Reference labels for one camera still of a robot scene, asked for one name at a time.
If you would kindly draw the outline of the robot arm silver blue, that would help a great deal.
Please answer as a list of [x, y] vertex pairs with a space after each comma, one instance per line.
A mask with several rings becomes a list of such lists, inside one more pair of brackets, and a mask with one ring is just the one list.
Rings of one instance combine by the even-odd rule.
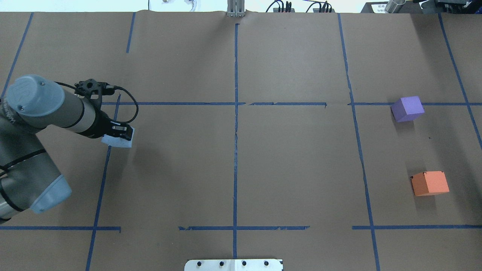
[[[74, 93], [66, 91], [70, 87]], [[1, 223], [26, 210], [41, 214], [72, 194], [37, 134], [53, 125], [90, 139], [101, 138], [118, 148], [130, 148], [138, 113], [127, 121], [110, 118], [102, 110], [104, 96], [124, 88], [80, 81], [74, 86], [29, 74], [17, 78], [1, 98]]]

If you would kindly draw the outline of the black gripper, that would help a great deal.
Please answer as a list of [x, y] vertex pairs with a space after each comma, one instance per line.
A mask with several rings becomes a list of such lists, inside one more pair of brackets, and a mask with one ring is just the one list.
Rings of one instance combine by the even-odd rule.
[[112, 137], [131, 141], [134, 128], [127, 123], [113, 122], [103, 111], [95, 109], [95, 118], [89, 127], [89, 138], [100, 138], [111, 130]]

